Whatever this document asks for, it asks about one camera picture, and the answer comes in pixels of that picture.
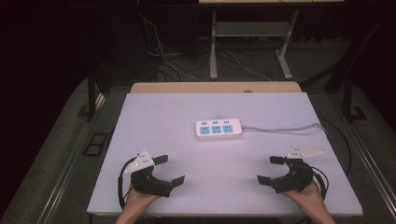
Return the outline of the person's left hand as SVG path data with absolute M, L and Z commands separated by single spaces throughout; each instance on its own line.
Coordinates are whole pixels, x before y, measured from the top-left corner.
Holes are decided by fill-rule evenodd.
M 158 195 L 138 192 L 131 187 L 128 191 L 124 210 L 135 213 L 143 213 L 154 201 L 159 199 Z

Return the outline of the black stand leg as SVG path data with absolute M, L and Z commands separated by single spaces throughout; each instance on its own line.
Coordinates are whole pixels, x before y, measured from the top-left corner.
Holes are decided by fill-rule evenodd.
M 367 29 L 362 21 L 354 20 L 347 32 L 350 36 L 350 44 L 335 65 L 331 77 L 325 85 L 325 91 L 330 94 L 336 94 L 343 87 L 342 114 L 349 122 L 352 122 L 354 119 L 363 118 L 361 111 L 358 111 L 356 115 L 352 114 L 353 73 L 351 70 L 364 49 Z
M 80 117 L 91 121 L 96 113 L 96 100 L 100 93 L 109 93 L 111 80 L 102 68 L 89 67 L 87 70 L 88 104 L 78 112 Z

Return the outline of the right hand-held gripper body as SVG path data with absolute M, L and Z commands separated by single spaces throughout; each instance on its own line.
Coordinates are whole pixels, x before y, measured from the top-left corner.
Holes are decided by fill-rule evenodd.
M 276 193 L 290 190 L 301 191 L 315 178 L 319 183 L 321 192 L 326 193 L 328 183 L 323 180 L 325 174 L 317 174 L 315 168 L 304 161 L 304 159 L 325 154 L 326 152 L 326 148 L 292 146 L 290 152 L 285 156 L 278 156 L 284 158 L 285 162 L 283 164 L 289 167 L 289 171 L 281 177 L 272 179 L 270 186 Z

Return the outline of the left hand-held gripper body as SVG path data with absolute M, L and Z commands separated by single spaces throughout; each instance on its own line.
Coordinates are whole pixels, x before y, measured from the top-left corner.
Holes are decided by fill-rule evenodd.
M 174 188 L 172 182 L 160 180 L 153 175 L 156 165 L 153 164 L 152 159 L 150 154 L 144 150 L 136 157 L 125 162 L 123 173 L 125 175 L 130 174 L 131 187 L 134 187 L 136 191 L 160 197 L 169 197 Z M 128 191 L 123 194 L 123 197 L 128 195 Z

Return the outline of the black floor frame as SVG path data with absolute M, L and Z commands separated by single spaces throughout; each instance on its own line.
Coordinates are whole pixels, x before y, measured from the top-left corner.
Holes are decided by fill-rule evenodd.
M 97 157 L 100 156 L 106 144 L 107 133 L 94 133 L 89 144 L 83 151 L 84 156 Z

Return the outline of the white and blue power strip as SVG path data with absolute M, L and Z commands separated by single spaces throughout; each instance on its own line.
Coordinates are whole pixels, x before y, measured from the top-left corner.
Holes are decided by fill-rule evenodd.
M 207 119 L 195 122 L 195 135 L 199 140 L 236 138 L 242 134 L 239 119 Z

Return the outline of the grey metal stand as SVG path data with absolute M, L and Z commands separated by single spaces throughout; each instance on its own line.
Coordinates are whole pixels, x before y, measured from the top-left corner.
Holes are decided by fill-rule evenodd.
M 218 79 L 216 43 L 218 37 L 282 37 L 283 45 L 275 51 L 278 64 L 285 79 L 292 79 L 286 61 L 286 51 L 299 15 L 293 10 L 288 21 L 218 21 L 218 13 L 212 12 L 209 78 Z

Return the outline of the person's right hand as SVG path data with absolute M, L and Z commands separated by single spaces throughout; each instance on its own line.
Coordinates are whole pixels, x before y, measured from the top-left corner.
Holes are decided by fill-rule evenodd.
M 312 181 L 301 191 L 290 190 L 283 192 L 283 195 L 293 200 L 309 216 L 318 215 L 326 211 L 326 205 L 315 181 Z

